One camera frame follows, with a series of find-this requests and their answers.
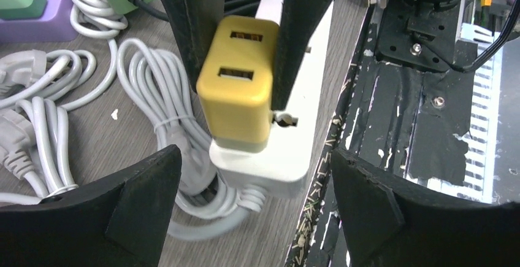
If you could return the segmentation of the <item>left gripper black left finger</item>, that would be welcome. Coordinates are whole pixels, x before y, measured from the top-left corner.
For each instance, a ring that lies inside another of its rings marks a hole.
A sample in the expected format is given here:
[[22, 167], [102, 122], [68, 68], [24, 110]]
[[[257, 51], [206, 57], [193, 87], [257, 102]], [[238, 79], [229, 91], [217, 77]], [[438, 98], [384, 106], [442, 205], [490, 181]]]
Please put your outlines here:
[[1, 208], [2, 266], [157, 266], [181, 176], [175, 145], [30, 206]]

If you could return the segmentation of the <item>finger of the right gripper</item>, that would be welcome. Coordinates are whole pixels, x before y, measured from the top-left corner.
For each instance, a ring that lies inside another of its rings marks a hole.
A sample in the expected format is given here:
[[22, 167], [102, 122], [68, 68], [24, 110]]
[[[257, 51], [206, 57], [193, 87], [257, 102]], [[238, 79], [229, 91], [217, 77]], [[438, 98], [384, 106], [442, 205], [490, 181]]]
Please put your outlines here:
[[285, 110], [308, 42], [332, 1], [283, 0], [274, 62], [273, 110]]

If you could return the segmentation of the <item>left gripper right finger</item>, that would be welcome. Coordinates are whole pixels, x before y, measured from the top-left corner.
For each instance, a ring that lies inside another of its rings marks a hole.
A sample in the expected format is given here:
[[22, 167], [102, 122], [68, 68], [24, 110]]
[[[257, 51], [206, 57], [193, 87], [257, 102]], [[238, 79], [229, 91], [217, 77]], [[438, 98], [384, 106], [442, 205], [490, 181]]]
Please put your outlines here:
[[353, 266], [518, 266], [519, 204], [436, 192], [335, 149], [332, 178]]

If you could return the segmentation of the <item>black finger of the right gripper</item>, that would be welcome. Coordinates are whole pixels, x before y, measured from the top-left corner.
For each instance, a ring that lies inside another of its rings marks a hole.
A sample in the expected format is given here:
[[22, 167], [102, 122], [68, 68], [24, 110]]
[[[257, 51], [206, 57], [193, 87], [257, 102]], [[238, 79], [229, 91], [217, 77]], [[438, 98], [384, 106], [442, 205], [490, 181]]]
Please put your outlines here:
[[223, 18], [224, 0], [160, 0], [172, 28], [192, 89], [201, 72], [216, 27]]

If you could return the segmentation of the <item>yellow plug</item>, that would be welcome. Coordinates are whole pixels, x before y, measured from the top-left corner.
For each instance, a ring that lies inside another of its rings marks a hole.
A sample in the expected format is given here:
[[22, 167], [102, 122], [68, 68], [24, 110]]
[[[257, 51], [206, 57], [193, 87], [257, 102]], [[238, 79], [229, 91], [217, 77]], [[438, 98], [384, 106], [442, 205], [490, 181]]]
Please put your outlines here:
[[215, 31], [196, 92], [220, 147], [256, 153], [267, 145], [278, 30], [271, 20], [230, 15]]

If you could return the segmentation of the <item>white power strip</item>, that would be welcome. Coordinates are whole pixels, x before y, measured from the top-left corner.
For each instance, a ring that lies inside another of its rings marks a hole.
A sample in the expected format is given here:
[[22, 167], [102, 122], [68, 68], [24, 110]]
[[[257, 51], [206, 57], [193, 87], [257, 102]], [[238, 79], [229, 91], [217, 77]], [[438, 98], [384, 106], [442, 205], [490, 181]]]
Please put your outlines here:
[[333, 5], [323, 13], [304, 52], [286, 109], [275, 114], [265, 149], [258, 153], [209, 148], [224, 182], [247, 199], [293, 198], [305, 187], [311, 166], [319, 99], [324, 75]]

